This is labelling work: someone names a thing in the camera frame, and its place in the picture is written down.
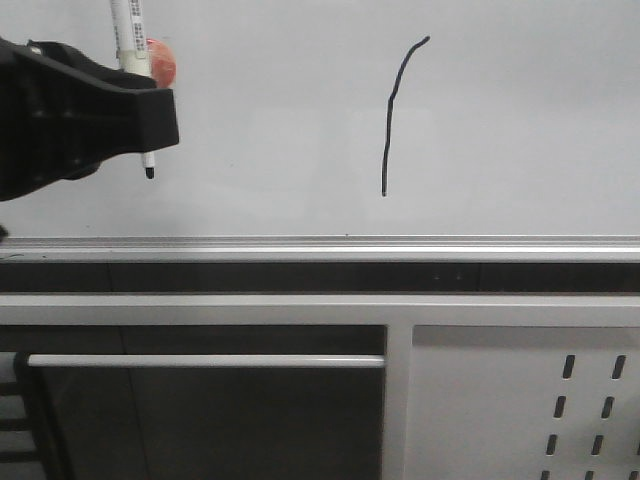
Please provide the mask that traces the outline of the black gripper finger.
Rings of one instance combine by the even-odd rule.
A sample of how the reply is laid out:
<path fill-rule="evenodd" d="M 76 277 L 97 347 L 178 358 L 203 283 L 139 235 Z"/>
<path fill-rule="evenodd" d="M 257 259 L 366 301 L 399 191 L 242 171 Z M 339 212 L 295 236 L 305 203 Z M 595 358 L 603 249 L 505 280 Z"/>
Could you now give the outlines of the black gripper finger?
<path fill-rule="evenodd" d="M 179 142 L 172 90 L 58 42 L 1 42 L 1 198 Z"/>

